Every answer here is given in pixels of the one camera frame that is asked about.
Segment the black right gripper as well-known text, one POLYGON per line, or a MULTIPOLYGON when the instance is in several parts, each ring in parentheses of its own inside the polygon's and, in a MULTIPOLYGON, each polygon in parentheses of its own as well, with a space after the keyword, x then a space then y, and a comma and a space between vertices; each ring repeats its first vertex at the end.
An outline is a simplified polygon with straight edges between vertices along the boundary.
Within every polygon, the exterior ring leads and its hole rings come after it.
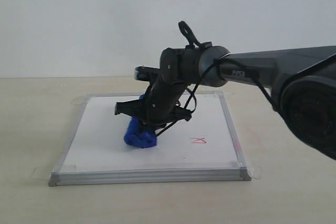
POLYGON ((147 88, 143 98, 117 102, 114 114, 137 118, 156 129, 175 121, 189 121, 192 111, 177 105, 186 88, 185 82, 168 84, 162 79, 157 79, 147 88))

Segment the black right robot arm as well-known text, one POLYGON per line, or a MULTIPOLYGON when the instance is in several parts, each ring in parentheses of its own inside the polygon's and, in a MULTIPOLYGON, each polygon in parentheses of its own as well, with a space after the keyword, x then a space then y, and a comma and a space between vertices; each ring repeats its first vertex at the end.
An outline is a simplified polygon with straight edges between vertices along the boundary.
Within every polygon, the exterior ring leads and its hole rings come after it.
POLYGON ((233 54, 205 43, 166 48, 158 68, 139 66, 136 80, 147 81, 143 97, 115 105, 115 114, 138 119, 142 130, 160 135, 192 111, 179 105, 194 87, 222 87, 228 82, 257 86, 293 135, 335 159, 335 46, 233 54))

